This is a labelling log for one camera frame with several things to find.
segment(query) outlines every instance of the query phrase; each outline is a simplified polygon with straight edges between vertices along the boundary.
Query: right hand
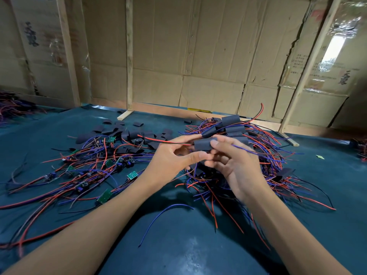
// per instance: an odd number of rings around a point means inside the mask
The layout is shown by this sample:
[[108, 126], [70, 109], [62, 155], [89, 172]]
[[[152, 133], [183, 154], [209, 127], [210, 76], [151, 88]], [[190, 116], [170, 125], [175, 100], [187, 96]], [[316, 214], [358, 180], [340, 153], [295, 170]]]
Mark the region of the right hand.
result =
[[259, 191], [270, 189], [261, 172], [259, 157], [232, 144], [254, 151], [239, 140], [223, 135], [213, 136], [210, 142], [214, 148], [213, 160], [205, 162], [205, 166], [215, 168], [227, 179], [234, 195], [242, 203]]

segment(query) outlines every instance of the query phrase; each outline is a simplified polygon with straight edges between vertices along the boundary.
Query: hand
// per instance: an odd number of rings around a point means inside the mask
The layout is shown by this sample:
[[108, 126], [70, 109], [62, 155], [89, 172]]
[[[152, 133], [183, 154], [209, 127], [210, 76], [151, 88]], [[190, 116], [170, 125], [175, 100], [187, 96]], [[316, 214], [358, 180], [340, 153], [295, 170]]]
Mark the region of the hand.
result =
[[[201, 138], [201, 134], [179, 136], [170, 142], [189, 143]], [[190, 152], [192, 146], [182, 144], [161, 143], [155, 152], [151, 162], [143, 175], [148, 175], [148, 180], [153, 180], [160, 187], [163, 187], [183, 169], [190, 169], [191, 164], [201, 160], [212, 160], [214, 155], [204, 151]]]
[[232, 192], [242, 203], [246, 203], [246, 200], [259, 190], [266, 189], [264, 187], [270, 189], [262, 175], [259, 157], [236, 148], [232, 144], [250, 151], [254, 151], [253, 149], [237, 139], [223, 135], [213, 136], [210, 144], [214, 148], [211, 151], [214, 158], [206, 161], [205, 165], [217, 169], [224, 175]]

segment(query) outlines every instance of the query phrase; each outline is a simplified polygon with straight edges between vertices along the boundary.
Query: fingernail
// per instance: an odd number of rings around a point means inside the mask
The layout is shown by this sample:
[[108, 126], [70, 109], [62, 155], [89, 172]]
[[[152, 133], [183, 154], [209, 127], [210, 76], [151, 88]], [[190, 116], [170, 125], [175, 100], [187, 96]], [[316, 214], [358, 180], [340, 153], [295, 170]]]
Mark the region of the fingernail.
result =
[[211, 140], [211, 141], [210, 141], [210, 144], [211, 144], [211, 146], [212, 146], [213, 148], [215, 148], [215, 147], [216, 147], [216, 145], [218, 144], [218, 141], [217, 141], [217, 140]]

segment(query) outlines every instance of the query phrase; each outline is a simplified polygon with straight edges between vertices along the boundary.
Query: table surface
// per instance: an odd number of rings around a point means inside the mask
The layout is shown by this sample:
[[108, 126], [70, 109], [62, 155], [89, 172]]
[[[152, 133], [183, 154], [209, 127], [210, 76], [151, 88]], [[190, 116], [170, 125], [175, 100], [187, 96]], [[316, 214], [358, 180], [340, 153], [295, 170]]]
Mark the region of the table surface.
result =
[[[12, 125], [0, 131], [0, 180], [7, 181], [11, 172], [19, 167], [27, 154], [27, 165], [17, 180], [29, 182], [52, 171], [51, 165], [43, 163], [55, 159], [56, 148], [67, 150], [75, 140], [67, 137], [91, 131], [104, 118], [117, 120], [119, 113], [96, 108], [76, 108], [62, 113], [42, 116], [40, 120]], [[134, 121], [143, 122], [143, 129], [160, 133], [164, 128], [183, 131], [182, 119], [134, 112], [126, 120], [127, 129]], [[326, 192], [335, 208], [331, 212], [323, 207], [291, 205], [291, 210], [306, 228], [353, 274], [365, 274], [367, 258], [367, 163], [356, 157], [342, 141], [293, 135], [300, 147], [286, 147], [288, 151], [304, 153], [294, 155], [287, 167], [295, 168], [295, 174], [312, 182]], [[136, 165], [134, 170], [143, 169]], [[117, 181], [125, 181], [124, 170], [114, 175]], [[277, 253], [270, 252], [259, 240], [256, 232], [245, 221], [237, 221], [244, 227], [242, 234], [229, 216], [216, 207], [218, 230], [213, 218], [201, 201], [194, 202], [186, 189], [171, 183], [151, 196], [136, 212], [101, 265], [99, 274], [268, 274], [285, 273]], [[0, 205], [30, 199], [54, 189], [55, 185], [30, 188], [19, 194], [4, 194], [0, 184]], [[102, 184], [96, 192], [102, 193], [108, 186]], [[327, 199], [317, 193], [317, 199]], [[76, 203], [75, 210], [93, 206], [93, 201]], [[174, 208], [162, 214], [150, 228], [143, 244], [138, 247], [147, 227], [157, 214], [167, 206], [186, 203], [195, 210]], [[0, 210], [0, 243], [7, 242], [14, 231], [37, 207], [36, 204], [14, 209]], [[58, 214], [67, 206], [56, 206], [42, 214], [31, 227], [27, 237], [33, 237], [79, 219], [85, 213]], [[29, 253], [46, 239], [25, 245]], [[0, 273], [18, 259], [16, 249], [0, 250]]]

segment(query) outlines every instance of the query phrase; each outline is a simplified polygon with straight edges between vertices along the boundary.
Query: purple wire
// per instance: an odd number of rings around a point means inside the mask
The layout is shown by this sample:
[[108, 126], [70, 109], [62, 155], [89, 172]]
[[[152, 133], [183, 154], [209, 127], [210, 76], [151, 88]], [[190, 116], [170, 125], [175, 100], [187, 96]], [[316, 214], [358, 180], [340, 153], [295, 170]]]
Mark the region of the purple wire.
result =
[[159, 216], [161, 216], [161, 214], [162, 214], [163, 212], [167, 211], [168, 209], [170, 209], [170, 208], [172, 208], [172, 207], [174, 207], [174, 206], [186, 206], [186, 207], [188, 207], [188, 208], [194, 209], [193, 207], [191, 207], [191, 206], [189, 206], [189, 205], [185, 205], [185, 204], [183, 204], [183, 203], [177, 203], [177, 204], [175, 204], [175, 205], [170, 205], [169, 207], [167, 207], [167, 208], [163, 209], [163, 210], [161, 211], [161, 213], [159, 213], [159, 214], [157, 215], [157, 217], [155, 217], [155, 218], [154, 218], [154, 220], [150, 223], [150, 225], [149, 225], [148, 229], [146, 230], [146, 232], [145, 232], [145, 234], [144, 234], [144, 236], [143, 236], [143, 239], [140, 241], [140, 244], [139, 244], [139, 246], [138, 246], [138, 247], [140, 247], [140, 246], [141, 246], [141, 244], [143, 243], [144, 238], [145, 238], [146, 234], [148, 233], [148, 231], [149, 231], [150, 227], [153, 225], [154, 221], [155, 221], [155, 220], [157, 220], [157, 218], [158, 218]]

